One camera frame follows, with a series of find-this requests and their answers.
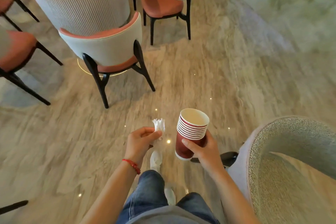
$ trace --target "cup base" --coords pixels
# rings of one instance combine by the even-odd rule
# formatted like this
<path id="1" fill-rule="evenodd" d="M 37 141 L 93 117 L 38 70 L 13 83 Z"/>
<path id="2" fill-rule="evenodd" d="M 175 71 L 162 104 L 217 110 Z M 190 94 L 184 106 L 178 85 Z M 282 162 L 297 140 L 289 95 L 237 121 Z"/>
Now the cup base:
<path id="1" fill-rule="evenodd" d="M 179 156 L 179 155 L 177 154 L 176 151 L 175 151 L 175 155 L 176 155 L 176 157 L 178 157 L 180 160 L 183 160 L 183 161 L 188 161 L 188 160 L 191 160 L 191 159 L 192 159 L 192 157 L 191 157 L 191 158 L 182 158 L 181 156 Z"/>

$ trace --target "blue denim jeans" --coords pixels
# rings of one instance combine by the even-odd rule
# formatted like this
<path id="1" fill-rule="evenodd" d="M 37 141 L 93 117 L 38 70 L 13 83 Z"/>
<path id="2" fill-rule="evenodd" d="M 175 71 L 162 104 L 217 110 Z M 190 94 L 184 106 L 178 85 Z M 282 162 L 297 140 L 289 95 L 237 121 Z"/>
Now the blue denim jeans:
<path id="1" fill-rule="evenodd" d="M 158 172 L 145 171 L 139 178 L 137 188 L 126 200 L 117 224 L 125 224 L 141 213 L 167 206 L 164 188 L 165 181 Z M 204 199 L 196 192 L 187 194 L 176 205 L 211 224 L 219 224 Z"/>

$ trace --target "red string bracelet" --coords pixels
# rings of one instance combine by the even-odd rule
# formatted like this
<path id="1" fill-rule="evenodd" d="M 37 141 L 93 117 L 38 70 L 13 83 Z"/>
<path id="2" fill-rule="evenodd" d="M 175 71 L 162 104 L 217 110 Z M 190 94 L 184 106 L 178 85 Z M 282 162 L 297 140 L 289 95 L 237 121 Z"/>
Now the red string bracelet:
<path id="1" fill-rule="evenodd" d="M 134 169 L 135 169 L 135 171 L 136 171 L 136 173 L 139 175 L 141 172 L 140 172 L 140 169 L 138 168 L 138 165 L 137 165 L 137 163 L 135 163 L 135 162 L 133 162 L 132 160 L 130 160 L 130 159 L 123 159 L 122 161 L 126 161 L 126 162 L 128 162 Z"/>

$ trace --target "person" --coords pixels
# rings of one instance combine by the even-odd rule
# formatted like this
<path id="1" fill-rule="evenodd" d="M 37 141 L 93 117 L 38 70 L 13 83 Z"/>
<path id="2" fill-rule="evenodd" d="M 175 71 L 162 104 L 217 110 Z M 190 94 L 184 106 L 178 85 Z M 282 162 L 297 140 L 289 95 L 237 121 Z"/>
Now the person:
<path id="1" fill-rule="evenodd" d="M 154 128 L 143 127 L 128 136 L 124 159 L 130 162 L 120 161 L 81 224 L 219 224 L 198 193 L 187 194 L 175 205 L 173 191 L 165 190 L 165 182 L 159 174 L 162 158 L 156 151 L 150 158 L 150 170 L 141 174 L 137 188 L 127 198 L 137 175 L 136 168 L 130 163 L 136 163 L 140 168 L 147 150 L 161 135 L 161 131 L 155 132 Z M 217 143 L 211 133 L 206 132 L 203 148 L 186 139 L 183 139 L 183 144 L 194 152 L 214 180 L 229 223 L 259 223 L 252 207 L 223 167 Z"/>

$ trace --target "sneaker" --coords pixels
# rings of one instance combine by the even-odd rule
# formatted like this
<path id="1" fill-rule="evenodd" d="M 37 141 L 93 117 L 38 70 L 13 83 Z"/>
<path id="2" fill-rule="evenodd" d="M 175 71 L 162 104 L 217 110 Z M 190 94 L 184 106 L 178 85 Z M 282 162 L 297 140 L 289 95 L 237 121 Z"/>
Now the sneaker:
<path id="1" fill-rule="evenodd" d="M 165 188 L 165 196 L 168 201 L 168 205 L 176 205 L 176 197 L 171 187 Z"/>
<path id="2" fill-rule="evenodd" d="M 162 154 L 157 151 L 153 151 L 150 157 L 150 169 L 160 173 L 161 164 L 162 164 Z"/>

